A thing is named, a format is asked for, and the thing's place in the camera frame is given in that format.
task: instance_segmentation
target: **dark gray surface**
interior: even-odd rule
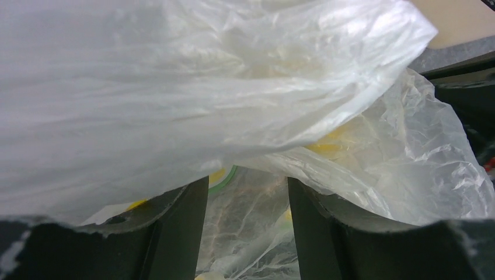
[[[409,68],[422,73],[468,60],[491,51],[495,51],[495,36],[440,50],[427,48],[409,65]]]

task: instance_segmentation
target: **plastic wrap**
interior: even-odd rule
[[[407,1],[0,9],[0,213],[79,224],[324,136],[435,35]]]
[[[495,216],[493,185],[459,118],[410,69],[370,108],[316,144],[239,164],[296,177],[414,225]]]
[[[197,280],[300,279],[287,179],[238,168],[210,195]]]

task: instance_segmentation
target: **crumpled plastic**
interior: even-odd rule
[[[315,142],[435,33],[399,0],[3,2],[0,213],[78,225]]]
[[[397,221],[495,217],[495,192],[452,107],[411,69],[313,145],[238,164],[285,174]]]
[[[300,279],[287,178],[239,167],[208,197],[196,280]]]

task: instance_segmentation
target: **yellow item inside bag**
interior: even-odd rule
[[[346,131],[347,124],[341,125],[337,127],[334,131],[327,134],[316,143],[307,145],[307,148],[310,151],[313,151],[319,155],[323,155],[326,158],[333,158],[336,152],[345,151],[348,149],[345,145],[343,145],[343,134]]]

